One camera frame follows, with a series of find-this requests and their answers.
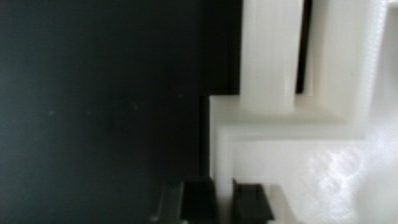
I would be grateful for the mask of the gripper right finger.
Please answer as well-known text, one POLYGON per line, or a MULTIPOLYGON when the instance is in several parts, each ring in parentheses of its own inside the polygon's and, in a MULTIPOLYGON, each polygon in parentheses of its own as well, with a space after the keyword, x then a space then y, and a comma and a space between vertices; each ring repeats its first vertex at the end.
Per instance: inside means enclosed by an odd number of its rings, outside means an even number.
POLYGON ((268 224, 275 220, 262 186, 232 182, 232 224, 268 224))

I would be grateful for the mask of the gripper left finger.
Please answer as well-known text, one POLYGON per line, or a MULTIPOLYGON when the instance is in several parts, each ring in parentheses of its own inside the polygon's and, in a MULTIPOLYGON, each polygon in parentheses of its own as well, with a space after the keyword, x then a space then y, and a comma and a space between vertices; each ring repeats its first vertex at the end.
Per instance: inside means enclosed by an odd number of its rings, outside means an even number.
POLYGON ((149 224, 218 224, 211 179, 165 185, 149 224))

